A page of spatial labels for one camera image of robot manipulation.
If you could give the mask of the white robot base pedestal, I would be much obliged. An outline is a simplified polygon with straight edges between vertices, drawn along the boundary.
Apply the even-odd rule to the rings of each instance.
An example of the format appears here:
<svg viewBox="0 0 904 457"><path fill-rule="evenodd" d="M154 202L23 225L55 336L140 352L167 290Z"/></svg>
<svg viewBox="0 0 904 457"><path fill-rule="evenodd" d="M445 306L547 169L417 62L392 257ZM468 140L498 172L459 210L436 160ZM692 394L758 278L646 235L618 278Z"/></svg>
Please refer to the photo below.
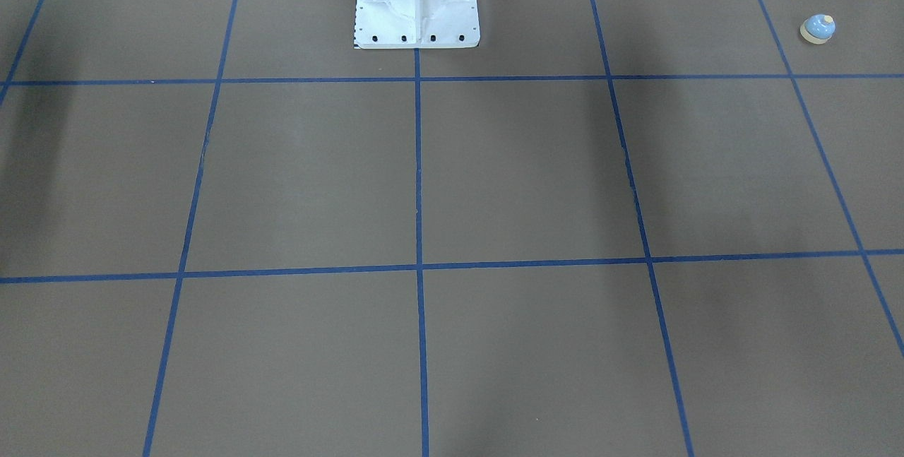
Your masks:
<svg viewBox="0 0 904 457"><path fill-rule="evenodd" d="M468 49L480 38L478 0L356 0L356 49Z"/></svg>

